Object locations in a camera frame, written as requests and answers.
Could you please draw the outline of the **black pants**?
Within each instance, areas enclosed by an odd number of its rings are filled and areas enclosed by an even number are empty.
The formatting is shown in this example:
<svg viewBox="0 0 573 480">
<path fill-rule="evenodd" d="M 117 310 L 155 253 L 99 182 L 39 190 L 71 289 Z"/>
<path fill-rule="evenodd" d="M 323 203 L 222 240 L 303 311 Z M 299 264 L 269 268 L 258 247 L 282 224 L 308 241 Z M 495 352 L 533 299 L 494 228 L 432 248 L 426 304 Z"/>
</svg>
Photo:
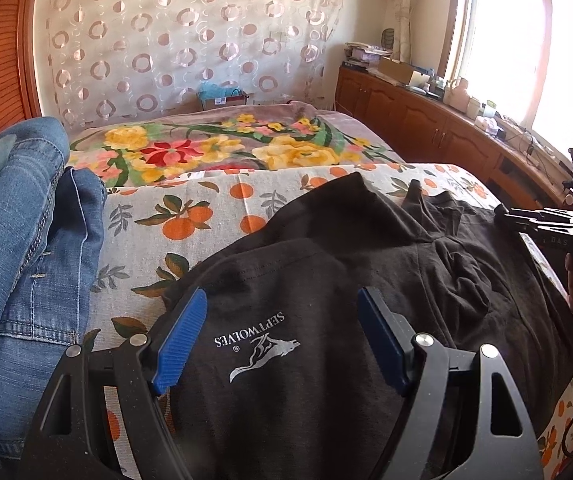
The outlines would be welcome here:
<svg viewBox="0 0 573 480">
<path fill-rule="evenodd" d="M 364 479 L 403 400 L 358 320 L 358 292 L 446 347 L 496 346 L 536 431 L 573 377 L 573 314 L 518 234 L 451 194 L 401 202 L 359 174 L 282 207 L 170 286 L 207 296 L 170 392 L 195 479 Z"/>
</svg>

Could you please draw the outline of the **orange fruit print bedsheet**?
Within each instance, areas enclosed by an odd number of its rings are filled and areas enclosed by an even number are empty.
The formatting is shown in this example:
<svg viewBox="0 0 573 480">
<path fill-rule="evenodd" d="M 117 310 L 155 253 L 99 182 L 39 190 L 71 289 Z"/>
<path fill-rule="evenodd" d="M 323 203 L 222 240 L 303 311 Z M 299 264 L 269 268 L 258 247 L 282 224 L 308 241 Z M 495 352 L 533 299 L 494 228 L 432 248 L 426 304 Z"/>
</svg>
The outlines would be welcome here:
<svg viewBox="0 0 573 480">
<path fill-rule="evenodd" d="M 153 185 L 112 188 L 105 203 L 104 243 L 91 286 L 89 326 L 94 346 L 119 346 L 152 327 L 162 294 L 196 264 L 250 234 L 291 200 L 358 172 L 390 200 L 402 200 L 417 180 L 424 194 L 492 209 L 499 200 L 473 174 L 446 164 L 361 164 L 277 171 L 197 171 Z"/>
</svg>

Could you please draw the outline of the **white plastic jug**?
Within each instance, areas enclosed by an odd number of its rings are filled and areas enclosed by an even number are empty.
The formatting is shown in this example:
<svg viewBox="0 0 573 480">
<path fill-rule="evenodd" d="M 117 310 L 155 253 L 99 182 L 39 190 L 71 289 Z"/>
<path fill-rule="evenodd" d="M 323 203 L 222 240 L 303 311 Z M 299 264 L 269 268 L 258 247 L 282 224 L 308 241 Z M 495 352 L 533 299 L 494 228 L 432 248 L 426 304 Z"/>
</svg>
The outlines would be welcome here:
<svg viewBox="0 0 573 480">
<path fill-rule="evenodd" d="M 470 101 L 468 89 L 469 81 L 465 78 L 453 79 L 445 91 L 445 103 L 454 110 L 466 113 Z"/>
</svg>

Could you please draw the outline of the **blue folded jeans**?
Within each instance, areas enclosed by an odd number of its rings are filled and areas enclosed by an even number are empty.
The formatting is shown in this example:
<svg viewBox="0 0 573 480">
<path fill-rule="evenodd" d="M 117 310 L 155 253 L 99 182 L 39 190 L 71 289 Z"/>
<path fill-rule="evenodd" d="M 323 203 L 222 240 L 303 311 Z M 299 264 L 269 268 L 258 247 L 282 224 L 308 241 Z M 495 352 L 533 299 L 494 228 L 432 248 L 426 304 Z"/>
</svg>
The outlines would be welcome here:
<svg viewBox="0 0 573 480">
<path fill-rule="evenodd" d="M 70 167 L 53 117 L 19 122 L 0 141 L 10 144 L 0 165 L 0 460 L 17 460 L 56 364 L 87 330 L 106 189 Z"/>
</svg>

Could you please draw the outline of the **wooden side cabinet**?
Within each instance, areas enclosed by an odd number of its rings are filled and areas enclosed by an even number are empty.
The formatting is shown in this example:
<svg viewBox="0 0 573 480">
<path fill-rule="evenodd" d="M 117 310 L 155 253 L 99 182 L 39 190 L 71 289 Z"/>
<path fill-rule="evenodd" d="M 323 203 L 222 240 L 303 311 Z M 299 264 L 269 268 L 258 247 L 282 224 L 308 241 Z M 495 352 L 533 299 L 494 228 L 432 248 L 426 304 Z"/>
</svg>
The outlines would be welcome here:
<svg viewBox="0 0 573 480">
<path fill-rule="evenodd" d="M 501 139 L 457 110 L 369 73 L 341 66 L 334 106 L 362 122 L 406 162 L 468 170 L 511 206 L 569 209 L 570 176 L 531 136 L 507 129 Z"/>
</svg>

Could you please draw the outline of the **floral pink blanket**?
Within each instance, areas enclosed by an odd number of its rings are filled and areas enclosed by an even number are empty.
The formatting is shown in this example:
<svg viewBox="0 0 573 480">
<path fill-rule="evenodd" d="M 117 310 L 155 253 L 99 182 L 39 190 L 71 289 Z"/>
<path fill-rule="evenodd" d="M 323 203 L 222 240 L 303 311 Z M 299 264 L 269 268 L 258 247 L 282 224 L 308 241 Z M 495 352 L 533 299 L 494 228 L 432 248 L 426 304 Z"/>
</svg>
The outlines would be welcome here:
<svg viewBox="0 0 573 480">
<path fill-rule="evenodd" d="M 240 105 L 88 129 L 68 164 L 108 188 L 139 188 L 195 171 L 269 170 L 401 162 L 359 120 L 293 101 Z"/>
</svg>

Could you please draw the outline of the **cardboard box on cabinet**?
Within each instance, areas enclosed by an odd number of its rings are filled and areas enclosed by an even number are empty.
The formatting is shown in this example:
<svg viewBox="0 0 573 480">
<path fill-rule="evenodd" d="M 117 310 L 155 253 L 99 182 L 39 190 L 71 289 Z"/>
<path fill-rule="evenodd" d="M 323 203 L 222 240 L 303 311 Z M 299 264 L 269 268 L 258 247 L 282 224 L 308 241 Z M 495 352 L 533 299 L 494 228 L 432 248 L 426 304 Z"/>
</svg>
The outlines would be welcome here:
<svg viewBox="0 0 573 480">
<path fill-rule="evenodd" d="M 407 86 L 421 87 L 430 79 L 429 75 L 420 72 L 415 66 L 389 58 L 381 58 L 377 70 L 384 76 Z"/>
</svg>

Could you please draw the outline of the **box with blue cloth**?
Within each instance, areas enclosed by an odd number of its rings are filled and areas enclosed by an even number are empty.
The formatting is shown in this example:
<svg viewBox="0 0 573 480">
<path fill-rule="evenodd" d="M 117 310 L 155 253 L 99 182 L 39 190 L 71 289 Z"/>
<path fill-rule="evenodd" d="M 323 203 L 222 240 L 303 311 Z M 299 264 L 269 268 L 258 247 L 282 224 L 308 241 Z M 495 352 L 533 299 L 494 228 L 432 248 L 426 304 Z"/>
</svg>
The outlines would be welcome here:
<svg viewBox="0 0 573 480">
<path fill-rule="evenodd" d="M 202 110 L 215 110 L 219 107 L 245 105 L 250 95 L 237 86 L 218 86 L 213 82 L 203 81 L 198 87 L 198 100 Z"/>
</svg>

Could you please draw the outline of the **stack of books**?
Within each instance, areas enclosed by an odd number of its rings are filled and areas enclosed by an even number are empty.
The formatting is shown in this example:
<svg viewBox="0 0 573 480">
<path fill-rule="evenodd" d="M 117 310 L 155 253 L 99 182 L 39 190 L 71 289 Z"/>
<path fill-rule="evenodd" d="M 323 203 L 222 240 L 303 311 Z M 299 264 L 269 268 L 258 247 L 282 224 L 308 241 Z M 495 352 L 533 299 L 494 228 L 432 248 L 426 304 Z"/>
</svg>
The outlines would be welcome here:
<svg viewBox="0 0 573 480">
<path fill-rule="evenodd" d="M 362 42 L 346 42 L 344 44 L 345 60 L 347 65 L 357 66 L 360 70 L 377 67 L 382 58 L 390 58 L 391 50 Z"/>
</svg>

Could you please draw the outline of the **circle pattern sheer curtain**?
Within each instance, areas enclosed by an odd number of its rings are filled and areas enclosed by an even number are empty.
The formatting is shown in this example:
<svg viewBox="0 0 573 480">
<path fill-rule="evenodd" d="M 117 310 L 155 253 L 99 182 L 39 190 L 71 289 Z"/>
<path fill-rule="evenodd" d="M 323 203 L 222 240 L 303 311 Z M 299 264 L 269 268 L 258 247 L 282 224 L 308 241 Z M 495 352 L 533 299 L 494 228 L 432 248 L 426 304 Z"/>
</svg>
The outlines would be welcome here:
<svg viewBox="0 0 573 480">
<path fill-rule="evenodd" d="M 323 104 L 343 0 L 35 0 L 41 111 L 69 132 L 172 114 L 208 86 Z"/>
</svg>

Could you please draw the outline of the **window with wooden frame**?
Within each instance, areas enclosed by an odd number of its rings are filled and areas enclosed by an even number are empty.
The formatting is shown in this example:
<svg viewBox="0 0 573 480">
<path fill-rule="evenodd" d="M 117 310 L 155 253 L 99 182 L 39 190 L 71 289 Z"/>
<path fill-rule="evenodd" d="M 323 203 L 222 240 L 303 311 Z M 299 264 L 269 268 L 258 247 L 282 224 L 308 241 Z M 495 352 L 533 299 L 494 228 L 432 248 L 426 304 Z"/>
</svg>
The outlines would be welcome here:
<svg viewBox="0 0 573 480">
<path fill-rule="evenodd" d="M 457 0 L 447 73 L 562 154 L 573 148 L 573 0 Z"/>
</svg>

